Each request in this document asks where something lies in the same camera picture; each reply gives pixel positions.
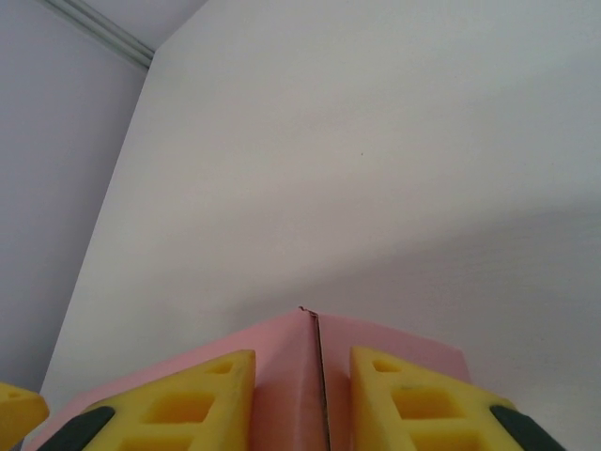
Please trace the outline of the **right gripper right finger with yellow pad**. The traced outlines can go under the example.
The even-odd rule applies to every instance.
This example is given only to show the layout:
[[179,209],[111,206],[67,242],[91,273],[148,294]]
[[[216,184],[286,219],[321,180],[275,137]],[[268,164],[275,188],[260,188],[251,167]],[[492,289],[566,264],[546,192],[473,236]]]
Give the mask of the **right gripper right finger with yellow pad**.
[[350,351],[356,450],[560,450],[508,399],[476,385],[356,346]]

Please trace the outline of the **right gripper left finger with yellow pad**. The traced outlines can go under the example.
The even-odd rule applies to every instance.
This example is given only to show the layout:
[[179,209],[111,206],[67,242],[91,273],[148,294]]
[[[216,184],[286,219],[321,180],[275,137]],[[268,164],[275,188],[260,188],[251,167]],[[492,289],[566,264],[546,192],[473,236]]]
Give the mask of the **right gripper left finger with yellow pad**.
[[238,350],[98,401],[41,450],[248,450],[255,352]]

